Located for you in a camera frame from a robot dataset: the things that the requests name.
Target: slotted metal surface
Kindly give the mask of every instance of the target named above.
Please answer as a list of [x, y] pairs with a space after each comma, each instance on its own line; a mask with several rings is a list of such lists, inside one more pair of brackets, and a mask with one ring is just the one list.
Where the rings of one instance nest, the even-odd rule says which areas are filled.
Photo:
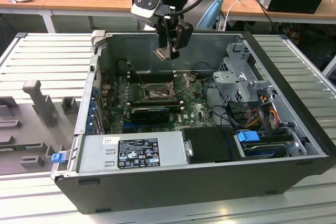
[[26, 80], [40, 80], [41, 92], [54, 102], [81, 100], [91, 51], [91, 34], [28, 34], [0, 63], [0, 97], [31, 103], [22, 91]]
[[[54, 36], [36, 34], [29, 36], [29, 40], [38, 41], [46, 37], [45, 41], [55, 40]], [[73, 40], [76, 35], [68, 35]], [[277, 42], [276, 46], [284, 45], [280, 37], [256, 36], [261, 40], [262, 46], [271, 47], [270, 43]], [[69, 53], [72, 57], [81, 58], [85, 53]], [[293, 51], [268, 51], [272, 57], [296, 57]], [[36, 53], [35, 57], [42, 59], [68, 58], [67, 53]], [[17, 57], [26, 57], [25, 53], [16, 54]], [[280, 69], [289, 83], [321, 83], [309, 67], [299, 69]], [[83, 80], [86, 74], [83, 72], [62, 72], [54, 74], [54, 79], [49, 79], [49, 72], [45, 73], [12, 73], [0, 74], [0, 81], [20, 82], [21, 79], [35, 78], [40, 80]], [[328, 89], [296, 90], [310, 109], [318, 109], [316, 106], [324, 106], [334, 102], [335, 95]], [[317, 118], [322, 127], [334, 134], [336, 116], [323, 116]], [[134, 211], [122, 211], [95, 215], [80, 214], [71, 201], [59, 190], [50, 179], [49, 173], [35, 175], [19, 175], [16, 178], [0, 178], [0, 223], [211, 223], [211, 224], [251, 224], [251, 223], [302, 223], [323, 224], [336, 223], [336, 168], [332, 168], [322, 175], [305, 178], [283, 195], [233, 199], [226, 201], [208, 202], [204, 204], [192, 204], [184, 206], [172, 206], [166, 208], [152, 208]]]
[[[335, 87], [293, 47], [290, 40], [279, 36], [254, 37], [330, 139], [336, 143]], [[259, 64], [256, 64], [256, 68], [262, 78], [267, 80]]]

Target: metal bracket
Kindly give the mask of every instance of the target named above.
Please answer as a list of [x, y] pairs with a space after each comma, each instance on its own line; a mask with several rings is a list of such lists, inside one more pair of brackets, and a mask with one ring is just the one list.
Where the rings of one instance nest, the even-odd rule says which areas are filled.
[[98, 47], [106, 42], [106, 31], [95, 30], [91, 35], [91, 43], [93, 47]]

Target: white cable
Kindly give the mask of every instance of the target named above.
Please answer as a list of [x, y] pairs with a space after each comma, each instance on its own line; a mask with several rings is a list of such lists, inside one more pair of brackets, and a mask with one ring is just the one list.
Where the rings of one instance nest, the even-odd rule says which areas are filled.
[[226, 17], [225, 17], [225, 20], [224, 20], [223, 31], [226, 30], [227, 18], [228, 18], [228, 16], [229, 16], [229, 13], [230, 13], [231, 8], [232, 8], [235, 4], [238, 4], [238, 3], [242, 5], [242, 2], [240, 2], [239, 0], [236, 0], [236, 2], [234, 2], [234, 3], [231, 4], [229, 10], [227, 10]]
[[227, 24], [227, 17], [229, 16], [229, 12], [231, 10], [231, 8], [235, 5], [235, 4], [242, 4], [240, 1], [237, 1], [237, 2], [234, 2], [233, 4], [231, 4], [229, 10], [227, 10], [227, 14], [226, 14], [226, 17], [225, 17], [225, 22], [224, 22], [224, 27], [223, 27], [223, 31], [226, 30], [226, 24]]

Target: sticker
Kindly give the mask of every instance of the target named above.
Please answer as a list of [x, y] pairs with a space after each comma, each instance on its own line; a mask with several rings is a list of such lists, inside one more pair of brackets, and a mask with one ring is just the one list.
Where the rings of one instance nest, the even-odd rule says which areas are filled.
[[160, 153], [157, 138], [136, 140], [119, 140], [118, 138], [119, 169], [152, 166], [160, 166]]
[[3, 149], [0, 149], [0, 152], [13, 152], [14, 149], [13, 148], [3, 148]]
[[119, 139], [118, 136], [103, 137], [103, 144], [117, 144]]

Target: yellow wire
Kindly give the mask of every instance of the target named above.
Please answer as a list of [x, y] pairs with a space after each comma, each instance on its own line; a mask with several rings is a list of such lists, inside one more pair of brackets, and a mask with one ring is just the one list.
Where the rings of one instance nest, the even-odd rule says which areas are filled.
[[245, 128], [251, 127], [255, 123], [258, 123], [259, 121], [260, 121], [260, 117], [257, 117], [256, 119], [254, 119], [254, 121], [252, 121], [249, 124], [245, 125]]
[[273, 110], [270, 110], [269, 112], [271, 112], [274, 116], [274, 126], [276, 127], [277, 124], [276, 124], [276, 115], [275, 115], [275, 112]]

